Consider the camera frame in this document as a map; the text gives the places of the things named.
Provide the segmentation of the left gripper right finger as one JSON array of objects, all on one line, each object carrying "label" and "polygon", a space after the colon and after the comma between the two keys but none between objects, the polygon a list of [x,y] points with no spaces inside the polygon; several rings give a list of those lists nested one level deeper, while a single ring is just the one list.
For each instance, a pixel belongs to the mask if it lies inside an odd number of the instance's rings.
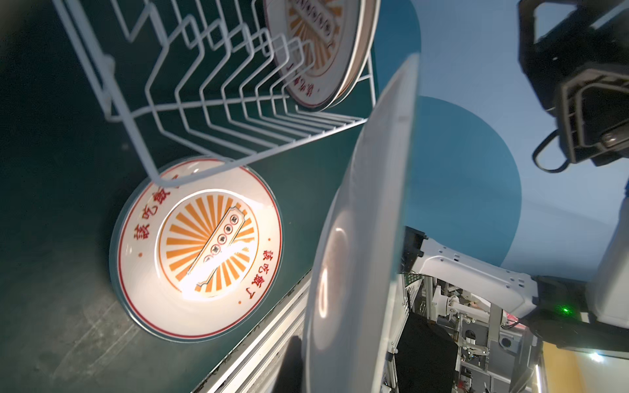
[{"label": "left gripper right finger", "polygon": [[410,314],[395,355],[400,392],[450,392],[458,346],[448,332]]}]

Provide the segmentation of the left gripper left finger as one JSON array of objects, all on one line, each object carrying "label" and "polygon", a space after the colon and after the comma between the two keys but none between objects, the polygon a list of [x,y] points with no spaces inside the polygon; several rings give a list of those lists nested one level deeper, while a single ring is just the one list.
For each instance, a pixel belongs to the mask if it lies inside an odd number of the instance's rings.
[{"label": "left gripper left finger", "polygon": [[303,377],[303,359],[301,358],[302,340],[292,336],[275,380],[275,393],[301,392]]}]

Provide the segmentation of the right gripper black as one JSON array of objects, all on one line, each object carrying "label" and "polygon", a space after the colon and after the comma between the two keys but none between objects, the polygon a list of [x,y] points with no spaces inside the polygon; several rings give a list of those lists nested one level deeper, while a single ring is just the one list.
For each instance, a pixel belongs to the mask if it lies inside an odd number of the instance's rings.
[{"label": "right gripper black", "polygon": [[563,166],[596,166],[628,157],[628,8],[622,1],[571,1],[574,9],[536,36],[540,1],[521,1],[519,64],[556,129]]}]

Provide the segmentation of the white round plate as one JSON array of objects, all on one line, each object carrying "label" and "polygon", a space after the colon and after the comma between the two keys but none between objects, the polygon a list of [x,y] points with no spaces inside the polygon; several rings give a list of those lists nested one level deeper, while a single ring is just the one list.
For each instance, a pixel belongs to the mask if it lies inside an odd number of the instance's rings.
[{"label": "white round plate", "polygon": [[[111,284],[143,330],[204,342],[245,321],[274,285],[283,253],[277,199],[255,170],[222,171],[205,157],[177,160],[126,201],[109,250]],[[180,183],[190,175],[212,175]]]},{"label": "white round plate", "polygon": [[353,90],[367,63],[373,45],[375,31],[381,7],[380,0],[367,0],[362,2],[365,6],[362,23],[358,29],[355,57],[350,68],[349,80],[344,83],[343,89],[334,100],[332,106],[341,103]]},{"label": "white round plate", "polygon": [[265,1],[272,37],[296,39],[299,48],[281,69],[287,90],[306,110],[322,111],[341,96],[356,58],[364,1]]},{"label": "white round plate", "polygon": [[330,206],[302,339],[305,392],[377,392],[404,237],[420,55],[382,92]]}]

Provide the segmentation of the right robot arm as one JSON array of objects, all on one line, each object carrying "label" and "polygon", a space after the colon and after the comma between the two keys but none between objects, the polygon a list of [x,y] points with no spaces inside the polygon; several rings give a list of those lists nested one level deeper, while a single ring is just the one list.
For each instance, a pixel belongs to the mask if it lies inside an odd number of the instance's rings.
[{"label": "right robot arm", "polygon": [[[519,64],[557,124],[565,165],[603,166],[628,156],[628,13],[615,1],[576,1],[542,37],[537,1],[519,11]],[[534,336],[561,349],[628,355],[628,206],[589,282],[530,276],[458,255],[431,238],[419,273],[468,288],[516,317]]]}]

